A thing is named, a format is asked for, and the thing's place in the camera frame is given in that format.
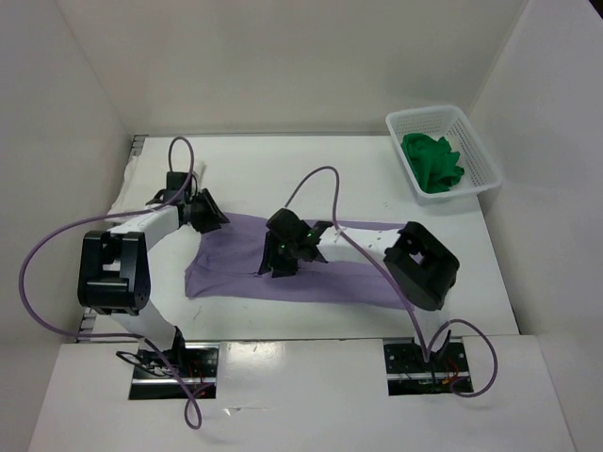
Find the purple shirt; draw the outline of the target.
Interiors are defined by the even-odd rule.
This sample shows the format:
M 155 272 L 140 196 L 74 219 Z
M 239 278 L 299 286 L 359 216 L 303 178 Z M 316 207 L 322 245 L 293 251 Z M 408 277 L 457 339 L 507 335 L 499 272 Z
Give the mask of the purple shirt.
M 235 297 L 289 302 L 364 303 L 405 308 L 374 266 L 362 263 L 301 263 L 289 277 L 259 274 L 265 218 L 228 213 L 230 222 L 202 236 L 198 252 L 185 272 L 190 299 Z

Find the white t shirt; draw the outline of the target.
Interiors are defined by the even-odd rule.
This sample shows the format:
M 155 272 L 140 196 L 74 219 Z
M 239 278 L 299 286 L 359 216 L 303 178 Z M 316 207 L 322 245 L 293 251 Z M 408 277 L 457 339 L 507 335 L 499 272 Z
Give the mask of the white t shirt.
M 195 157 L 193 173 L 198 182 L 203 178 L 205 167 L 205 162 Z M 189 156 L 174 154 L 172 169 L 187 173 Z M 121 191 L 107 213 L 113 215 L 145 209 L 146 202 L 151 200 L 158 190 L 165 188 L 168 170 L 168 157 L 165 154 L 141 154 L 132 157 L 125 168 Z

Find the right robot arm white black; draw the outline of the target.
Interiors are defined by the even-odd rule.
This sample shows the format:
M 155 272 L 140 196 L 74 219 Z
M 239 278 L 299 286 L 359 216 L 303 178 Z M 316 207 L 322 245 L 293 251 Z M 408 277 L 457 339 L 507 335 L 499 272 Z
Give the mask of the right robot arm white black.
M 293 228 L 267 223 L 258 269 L 273 278 L 293 276 L 300 264 L 358 263 L 374 266 L 394 289 L 413 323 L 413 355 L 424 370 L 447 357 L 438 329 L 448 321 L 445 300 L 457 280 L 460 262 L 430 231 L 414 221 L 397 229 L 368 230 L 318 221 Z

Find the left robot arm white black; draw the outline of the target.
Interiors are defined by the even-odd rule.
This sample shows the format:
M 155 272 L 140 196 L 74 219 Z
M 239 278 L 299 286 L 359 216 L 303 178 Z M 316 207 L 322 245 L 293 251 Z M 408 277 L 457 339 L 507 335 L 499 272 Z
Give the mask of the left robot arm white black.
M 77 287 L 80 304 L 117 321 L 165 375 L 180 375 L 188 366 L 185 339 L 151 301 L 148 253 L 184 225 L 207 234 L 229 222 L 203 189 L 181 196 L 174 205 L 150 205 L 145 213 L 106 231 L 86 233 Z

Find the green shirt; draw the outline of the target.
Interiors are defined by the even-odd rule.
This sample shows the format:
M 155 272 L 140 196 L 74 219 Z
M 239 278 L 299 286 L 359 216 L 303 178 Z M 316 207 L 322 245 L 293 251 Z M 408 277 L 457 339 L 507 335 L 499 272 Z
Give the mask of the green shirt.
M 400 145 L 423 192 L 448 192 L 463 179 L 459 144 L 453 137 L 412 133 L 405 135 Z

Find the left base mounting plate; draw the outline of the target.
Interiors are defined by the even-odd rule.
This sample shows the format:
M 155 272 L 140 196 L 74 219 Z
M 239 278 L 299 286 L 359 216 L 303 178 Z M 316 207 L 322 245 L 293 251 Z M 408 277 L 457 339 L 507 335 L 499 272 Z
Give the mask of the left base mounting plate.
M 187 349 L 183 364 L 173 364 L 197 399 L 216 398 L 219 350 L 218 344 L 192 346 Z M 129 400 L 187 398 L 181 385 L 154 352 L 144 349 L 136 353 L 118 351 L 116 356 L 133 366 Z

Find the white plastic basket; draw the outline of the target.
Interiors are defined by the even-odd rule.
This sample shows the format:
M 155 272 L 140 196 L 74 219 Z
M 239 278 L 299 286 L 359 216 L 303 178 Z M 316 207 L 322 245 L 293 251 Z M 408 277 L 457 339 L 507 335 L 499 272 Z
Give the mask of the white plastic basket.
M 398 153 L 416 201 L 420 205 L 447 202 L 453 198 L 477 196 L 501 185 L 500 171 L 486 150 L 466 114 L 455 105 L 436 105 L 404 109 L 386 115 L 385 124 Z M 440 193 L 424 191 L 412 171 L 401 143 L 412 133 L 445 138 L 459 154 L 458 165 L 464 169 L 460 182 Z

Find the aluminium table edge rail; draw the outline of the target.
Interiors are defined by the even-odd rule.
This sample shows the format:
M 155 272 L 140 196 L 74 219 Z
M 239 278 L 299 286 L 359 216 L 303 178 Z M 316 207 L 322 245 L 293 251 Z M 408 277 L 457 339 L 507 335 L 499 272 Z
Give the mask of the aluminium table edge rail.
M 125 188 L 125 186 L 129 183 L 129 180 L 132 178 L 131 173 L 134 170 L 132 161 L 134 158 L 137 158 L 141 153 L 146 137 L 147 135 L 135 135 L 133 137 L 131 149 L 129 151 L 128 160 L 126 164 L 126 170 L 124 171 L 122 188 Z M 85 308 L 80 322 L 80 332 L 92 333 L 96 317 L 97 314 L 93 312 L 91 308 Z

